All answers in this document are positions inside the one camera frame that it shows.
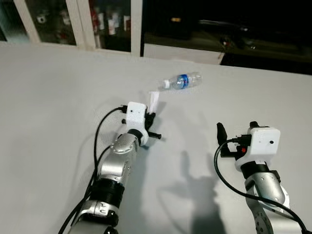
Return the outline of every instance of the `robotic arm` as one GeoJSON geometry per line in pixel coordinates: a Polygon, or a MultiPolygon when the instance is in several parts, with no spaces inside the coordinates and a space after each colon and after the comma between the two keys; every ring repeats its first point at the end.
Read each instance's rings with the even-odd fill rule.
{"type": "MultiPolygon", "coordinates": [[[[246,179],[245,188],[247,194],[250,195],[249,197],[248,195],[245,196],[246,202],[253,213],[255,228],[258,234],[273,234],[272,222],[265,210],[277,213],[297,222],[301,221],[297,215],[295,215],[296,219],[294,218],[293,212],[292,215],[286,212],[290,211],[289,195],[281,186],[280,176],[277,171],[269,169],[271,159],[277,152],[279,138],[279,130],[268,126],[260,127],[258,123],[254,121],[250,123],[250,128],[246,135],[233,139],[232,142],[236,142],[239,145],[236,147],[237,152],[230,152],[226,144],[226,131],[221,123],[217,124],[218,144],[223,146],[220,149],[221,157],[234,157],[236,169],[242,172],[246,179]],[[268,203],[257,199],[251,199],[251,195],[265,198],[267,201],[273,201],[276,205],[279,203],[284,209],[273,205],[272,202],[268,203]]],[[[221,180],[231,188],[231,185],[229,185],[223,177],[221,180]]],[[[310,233],[304,229],[305,227],[302,228],[302,233],[310,233]]]]}
{"type": "Polygon", "coordinates": [[[114,227],[118,224],[119,206],[131,168],[140,146],[149,137],[161,135],[148,132],[152,126],[159,93],[152,93],[149,113],[144,104],[129,102],[127,106],[127,133],[111,144],[109,155],[98,164],[98,173],[91,188],[90,197],[82,205],[68,234],[118,234],[114,227]]]}

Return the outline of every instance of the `bottle cap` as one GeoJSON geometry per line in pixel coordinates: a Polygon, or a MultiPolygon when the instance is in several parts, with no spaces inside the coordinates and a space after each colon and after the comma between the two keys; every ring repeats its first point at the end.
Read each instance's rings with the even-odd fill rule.
{"type": "Polygon", "coordinates": [[[170,82],[166,79],[164,80],[164,88],[169,89],[170,88],[170,82]]]}

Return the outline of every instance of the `white tabletop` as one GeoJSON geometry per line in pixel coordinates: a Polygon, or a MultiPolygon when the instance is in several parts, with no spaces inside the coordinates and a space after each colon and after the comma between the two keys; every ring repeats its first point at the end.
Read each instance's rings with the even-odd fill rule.
{"type": "MultiPolygon", "coordinates": [[[[119,233],[255,233],[245,199],[215,177],[212,164],[216,123],[235,137],[253,120],[281,131],[270,169],[312,229],[311,76],[1,43],[0,232],[58,232],[91,176],[100,119],[129,101],[148,104],[160,80],[186,72],[200,72],[204,82],[161,94],[154,130],[163,139],[140,151],[119,233]]],[[[107,120],[99,148],[122,132],[123,117],[107,120]]],[[[233,159],[221,159],[220,168],[244,191],[233,159]]]]}

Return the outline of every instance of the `glass door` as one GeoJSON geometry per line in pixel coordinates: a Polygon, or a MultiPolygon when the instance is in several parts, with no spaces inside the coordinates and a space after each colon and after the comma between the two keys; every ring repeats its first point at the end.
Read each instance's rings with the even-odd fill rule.
{"type": "Polygon", "coordinates": [[[77,45],[66,0],[25,0],[41,42],[77,45]]]}
{"type": "Polygon", "coordinates": [[[13,0],[0,0],[0,40],[12,43],[29,42],[13,0]]]}
{"type": "Polygon", "coordinates": [[[131,0],[89,0],[95,47],[131,52],[131,0]]]}

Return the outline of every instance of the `plastic bottle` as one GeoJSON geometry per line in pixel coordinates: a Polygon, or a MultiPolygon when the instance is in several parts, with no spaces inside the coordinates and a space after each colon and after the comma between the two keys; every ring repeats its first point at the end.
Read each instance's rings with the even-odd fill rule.
{"type": "Polygon", "coordinates": [[[202,83],[202,76],[198,72],[192,72],[174,76],[163,81],[163,89],[186,89],[202,83]]]}

